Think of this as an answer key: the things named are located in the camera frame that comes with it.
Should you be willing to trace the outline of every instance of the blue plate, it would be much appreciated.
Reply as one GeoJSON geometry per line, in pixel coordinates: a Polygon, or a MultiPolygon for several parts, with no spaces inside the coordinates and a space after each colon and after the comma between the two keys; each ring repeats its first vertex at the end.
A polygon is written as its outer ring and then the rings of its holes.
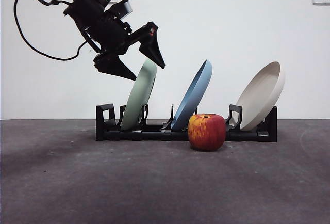
{"type": "Polygon", "coordinates": [[[189,118],[193,115],[200,103],[208,83],[210,82],[211,76],[212,64],[210,61],[206,60],[190,84],[184,99],[181,101],[181,104],[174,115],[171,124],[172,130],[182,130],[187,127],[189,118]]]}

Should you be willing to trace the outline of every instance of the apple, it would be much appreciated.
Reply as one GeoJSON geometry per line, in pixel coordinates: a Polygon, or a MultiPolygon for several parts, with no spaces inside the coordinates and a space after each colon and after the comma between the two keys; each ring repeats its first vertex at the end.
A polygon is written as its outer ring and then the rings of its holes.
{"type": "Polygon", "coordinates": [[[225,120],[216,114],[193,115],[188,123],[188,136],[192,148],[215,151],[226,139],[225,120]]]}

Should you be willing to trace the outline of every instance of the gray floor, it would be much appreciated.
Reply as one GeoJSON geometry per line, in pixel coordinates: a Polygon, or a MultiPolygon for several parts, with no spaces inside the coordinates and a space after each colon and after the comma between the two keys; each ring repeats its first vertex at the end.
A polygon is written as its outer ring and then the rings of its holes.
{"type": "Polygon", "coordinates": [[[278,143],[94,141],[94,121],[1,122],[1,213],[16,223],[330,223],[330,120],[278,143]]]}

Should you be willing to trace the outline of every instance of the dish rack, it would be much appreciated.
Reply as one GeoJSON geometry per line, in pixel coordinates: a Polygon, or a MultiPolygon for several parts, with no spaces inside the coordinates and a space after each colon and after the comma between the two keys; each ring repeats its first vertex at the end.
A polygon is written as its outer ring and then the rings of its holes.
{"type": "MultiPolygon", "coordinates": [[[[117,121],[115,118],[113,104],[98,105],[96,107],[96,140],[189,140],[188,129],[180,131],[171,130],[173,121],[173,105],[171,107],[171,117],[167,122],[150,124],[147,121],[149,106],[143,105],[141,108],[141,118],[137,126],[129,131],[120,129],[126,105],[120,106],[120,116],[117,121]],[[109,111],[109,119],[105,120],[103,112],[109,111]]],[[[243,108],[231,104],[229,115],[226,119],[226,141],[258,141],[258,142],[277,142],[277,107],[274,106],[265,120],[253,131],[241,131],[243,108]],[[233,112],[238,113],[238,121],[235,125],[230,125],[233,112]]]]}

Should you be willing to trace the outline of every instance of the white plate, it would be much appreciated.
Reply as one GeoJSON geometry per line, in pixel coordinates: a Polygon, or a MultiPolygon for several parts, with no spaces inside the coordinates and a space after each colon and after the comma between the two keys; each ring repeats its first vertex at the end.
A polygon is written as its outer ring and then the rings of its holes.
{"type": "Polygon", "coordinates": [[[139,118],[141,117],[142,106],[148,103],[154,86],[156,73],[156,64],[147,59],[130,92],[121,123],[121,130],[130,130],[137,126],[139,118]]]}
{"type": "MultiPolygon", "coordinates": [[[[242,131],[254,129],[275,106],[284,86],[285,74],[280,64],[274,61],[265,66],[248,84],[236,105],[243,107],[242,131]]],[[[230,121],[235,125],[238,115],[230,121]]]]}
{"type": "Polygon", "coordinates": [[[211,76],[212,64],[210,61],[206,60],[197,72],[175,113],[171,124],[172,130],[181,130],[188,125],[189,118],[193,115],[200,103],[211,76]]]}

